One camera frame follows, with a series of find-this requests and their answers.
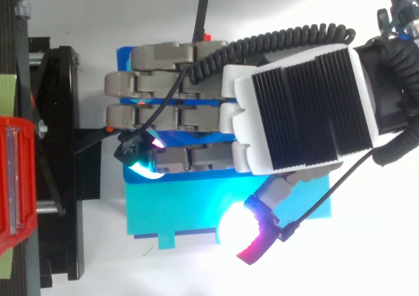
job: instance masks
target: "blue block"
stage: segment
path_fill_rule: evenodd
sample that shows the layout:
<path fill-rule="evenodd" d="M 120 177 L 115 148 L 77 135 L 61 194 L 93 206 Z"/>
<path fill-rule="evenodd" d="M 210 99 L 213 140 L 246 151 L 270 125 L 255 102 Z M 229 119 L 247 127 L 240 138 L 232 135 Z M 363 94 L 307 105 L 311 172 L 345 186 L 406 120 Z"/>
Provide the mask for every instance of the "blue block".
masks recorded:
<path fill-rule="evenodd" d="M 233 177 L 170 183 L 126 184 L 128 234 L 158 236 L 160 249 L 174 248 L 175 233 L 215 229 L 234 202 L 244 201 L 266 176 Z M 329 189 L 329 178 L 299 183 L 275 213 L 284 226 L 298 219 Z M 330 217 L 330 202 L 313 217 Z"/>

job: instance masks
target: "metal screw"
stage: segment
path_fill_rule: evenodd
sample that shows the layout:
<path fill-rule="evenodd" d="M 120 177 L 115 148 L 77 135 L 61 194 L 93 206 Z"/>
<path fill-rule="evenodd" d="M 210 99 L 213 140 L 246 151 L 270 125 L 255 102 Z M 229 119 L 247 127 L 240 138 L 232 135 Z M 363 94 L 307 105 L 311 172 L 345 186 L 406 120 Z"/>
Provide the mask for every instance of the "metal screw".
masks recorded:
<path fill-rule="evenodd" d="M 48 132 L 48 126 L 44 123 L 43 120 L 38 122 L 38 136 L 43 139 L 45 134 Z"/>
<path fill-rule="evenodd" d="M 32 17 L 32 6 L 29 1 L 21 0 L 16 6 L 16 16 L 22 20 L 29 20 Z"/>

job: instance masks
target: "green paper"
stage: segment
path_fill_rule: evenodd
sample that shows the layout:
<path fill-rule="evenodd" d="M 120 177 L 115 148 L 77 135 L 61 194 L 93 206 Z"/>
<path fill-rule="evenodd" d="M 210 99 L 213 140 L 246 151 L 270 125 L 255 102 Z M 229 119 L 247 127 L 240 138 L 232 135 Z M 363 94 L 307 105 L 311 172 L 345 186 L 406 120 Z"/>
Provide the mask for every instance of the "green paper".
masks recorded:
<path fill-rule="evenodd" d="M 0 75 L 0 116 L 13 116 L 16 75 Z M 0 279 L 10 280 L 13 249 L 0 256 Z"/>
<path fill-rule="evenodd" d="M 0 75 L 0 116 L 13 116 L 16 75 Z"/>
<path fill-rule="evenodd" d="M 6 250 L 0 256 L 0 279 L 10 280 L 12 276 L 13 249 Z"/>

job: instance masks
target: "coiled black cable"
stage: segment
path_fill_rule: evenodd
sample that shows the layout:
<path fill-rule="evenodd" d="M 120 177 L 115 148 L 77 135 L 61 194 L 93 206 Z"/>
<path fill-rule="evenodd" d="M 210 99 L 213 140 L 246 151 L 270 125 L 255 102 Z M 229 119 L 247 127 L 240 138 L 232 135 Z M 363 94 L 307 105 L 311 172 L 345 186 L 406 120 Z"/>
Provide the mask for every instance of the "coiled black cable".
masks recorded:
<path fill-rule="evenodd" d="M 414 119 L 409 127 L 389 143 L 373 151 L 376 164 L 385 166 L 399 160 L 419 146 L 419 119 Z"/>
<path fill-rule="evenodd" d="M 419 105 L 419 57 L 401 43 L 396 45 L 387 40 L 377 40 L 382 45 L 382 61 L 404 84 L 412 99 Z M 399 160 L 419 146 L 419 118 L 409 121 L 406 130 L 389 143 L 374 149 L 373 160 L 385 166 Z"/>
<path fill-rule="evenodd" d="M 316 24 L 310 26 L 289 28 L 287 30 L 260 34 L 247 39 L 240 39 L 224 46 L 204 59 L 190 66 L 188 70 L 189 80 L 193 85 L 210 78 L 228 64 L 237 64 L 244 58 L 276 52 L 296 47 L 311 45 L 327 45 L 344 43 L 349 45 L 355 38 L 354 29 L 346 29 L 342 24 Z"/>
<path fill-rule="evenodd" d="M 405 85 L 413 100 L 419 103 L 419 57 L 402 44 L 383 43 L 382 46 L 382 61 Z"/>

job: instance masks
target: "glowing light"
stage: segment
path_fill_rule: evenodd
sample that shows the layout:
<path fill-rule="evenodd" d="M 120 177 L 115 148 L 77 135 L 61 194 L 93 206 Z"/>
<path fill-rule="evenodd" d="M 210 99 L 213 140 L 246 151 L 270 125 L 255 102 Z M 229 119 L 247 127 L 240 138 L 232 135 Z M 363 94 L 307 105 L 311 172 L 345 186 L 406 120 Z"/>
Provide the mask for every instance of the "glowing light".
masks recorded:
<path fill-rule="evenodd" d="M 221 243 L 238 254 L 258 237 L 259 222 L 243 202 L 236 202 L 221 218 L 218 234 Z"/>
<path fill-rule="evenodd" d="M 159 147 L 161 149 L 164 148 L 163 143 L 160 140 L 154 139 L 153 142 L 151 142 L 151 144 L 153 144 L 155 147 Z"/>
<path fill-rule="evenodd" d="M 164 176 L 164 174 L 150 171 L 149 168 L 142 166 L 139 162 L 136 162 L 134 165 L 130 166 L 129 169 L 148 179 L 159 179 Z"/>

